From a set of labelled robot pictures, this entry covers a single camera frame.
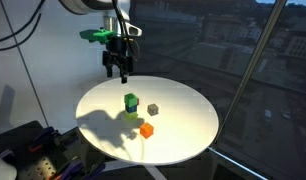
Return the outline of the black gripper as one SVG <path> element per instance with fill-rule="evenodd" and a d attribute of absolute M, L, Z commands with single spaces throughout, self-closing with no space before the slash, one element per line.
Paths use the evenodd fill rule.
<path fill-rule="evenodd" d="M 106 50 L 102 54 L 102 65 L 107 70 L 107 77 L 113 76 L 112 67 L 116 65 L 120 70 L 121 83 L 127 83 L 128 73 L 133 71 L 133 58 L 128 56 L 127 43 L 120 37 L 113 38 L 106 44 Z"/>

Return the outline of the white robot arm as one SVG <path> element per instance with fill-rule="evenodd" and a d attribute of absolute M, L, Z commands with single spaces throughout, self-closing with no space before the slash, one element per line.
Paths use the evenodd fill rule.
<path fill-rule="evenodd" d="M 131 45 L 142 30 L 130 23 L 131 0 L 59 0 L 61 5 L 75 15 L 102 12 L 103 25 L 98 30 L 84 30 L 80 37 L 89 43 L 99 42 L 106 46 L 102 52 L 102 65 L 107 76 L 113 76 L 113 66 L 120 71 L 121 83 L 125 84 L 133 71 L 136 59 Z"/>

